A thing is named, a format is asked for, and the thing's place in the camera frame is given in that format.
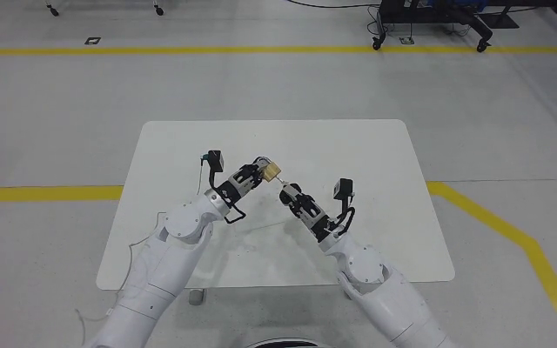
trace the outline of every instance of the gray floor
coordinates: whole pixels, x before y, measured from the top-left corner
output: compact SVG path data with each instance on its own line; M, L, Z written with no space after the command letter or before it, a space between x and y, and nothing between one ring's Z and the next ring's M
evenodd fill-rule
M368 45L365 9L280 0L2 1L0 47ZM517 13L498 45L557 45L557 16ZM407 35L397 26L386 44ZM417 25L417 45L471 45ZM149 120L398 118L426 180L447 181L535 237L557 269L555 55L210 55L0 57L0 186L123 184ZM469 347L553 347L557 315L522 250L440 197L456 270L417 284ZM95 277L117 202L0 204L0 338L5 347L79 346L75 308L104 314ZM87 326L88 337L101 324ZM387 347L338 287L219 289L181 297L150 347L240 347L301 336Z

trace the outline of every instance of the yellow object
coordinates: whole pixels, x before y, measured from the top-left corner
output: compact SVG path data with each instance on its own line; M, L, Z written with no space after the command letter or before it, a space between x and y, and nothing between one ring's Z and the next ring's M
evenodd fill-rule
M509 224L447 184L429 181L427 182L427 189L431 195L443 197L522 248L532 268L534 268L541 286L546 291L551 305L557 311L557 275L535 238L528 236L524 231Z
M198 55L198 54L478 54L474 46L186 46L0 48L0 56ZM556 46L494 46L483 54L557 54Z
M122 186L0 187L0 202L119 200Z
M280 174L280 168L274 162L270 162L269 165L263 169L263 179L265 179L267 183L277 177L278 174Z

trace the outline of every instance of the black cable on floor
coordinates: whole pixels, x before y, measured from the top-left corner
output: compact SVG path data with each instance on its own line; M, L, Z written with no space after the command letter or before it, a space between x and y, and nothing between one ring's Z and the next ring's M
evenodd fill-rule
M510 10L507 13L524 12L524 11L527 11L527 10L535 10L535 9L539 9L539 7L540 6L529 7L527 9L520 9L520 10ZM501 12L486 12L486 13L480 12L479 14L480 15L500 15L501 13L503 13L503 11L501 11Z
M294 1L294 0L285 0L285 1L287 1L289 3L295 3L297 5L313 7L313 8L316 8L316 9L351 9L351 8L354 8L354 7L367 7L367 6L379 7L379 5L376 4L376 3L362 3L362 4L344 5L344 6L321 6L321 5L314 5L312 3L299 3L299 2Z

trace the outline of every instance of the white table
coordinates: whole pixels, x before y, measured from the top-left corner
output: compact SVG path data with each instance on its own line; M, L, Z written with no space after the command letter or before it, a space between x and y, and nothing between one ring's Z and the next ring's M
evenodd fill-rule
M221 150L227 179L257 156L299 183L330 215L332 188L354 180L351 233L373 244L413 282L447 281L454 268L405 125L397 120L149 122L141 131L117 208L97 286L117 289L128 244L151 233L160 211L196 194L199 156ZM204 167L202 192L208 188ZM280 183L263 182L238 206L247 217L215 232L188 288L336 284L335 260L279 202ZM139 253L140 246L134 250Z

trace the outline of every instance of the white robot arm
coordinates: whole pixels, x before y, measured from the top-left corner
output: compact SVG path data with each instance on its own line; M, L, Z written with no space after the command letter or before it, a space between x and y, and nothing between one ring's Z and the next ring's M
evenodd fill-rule
M334 197L342 201L343 209L331 219L299 185L283 182L280 192L281 202L312 232L319 248L337 259L337 277L344 291L394 346L456 348L402 273L372 246L354 241L348 231L355 213L348 204L352 196L352 180L340 179Z
M203 160L211 167L211 188L191 204L170 211L147 239L133 262L124 295L101 331L84 347L144 347L160 316L190 279L211 239L212 222L224 219L231 224L245 217L236 203L262 179L270 181L280 172L268 158L258 157L215 187L214 175L223 171L220 151L209 151ZM231 208L240 214L232 221L226 218Z

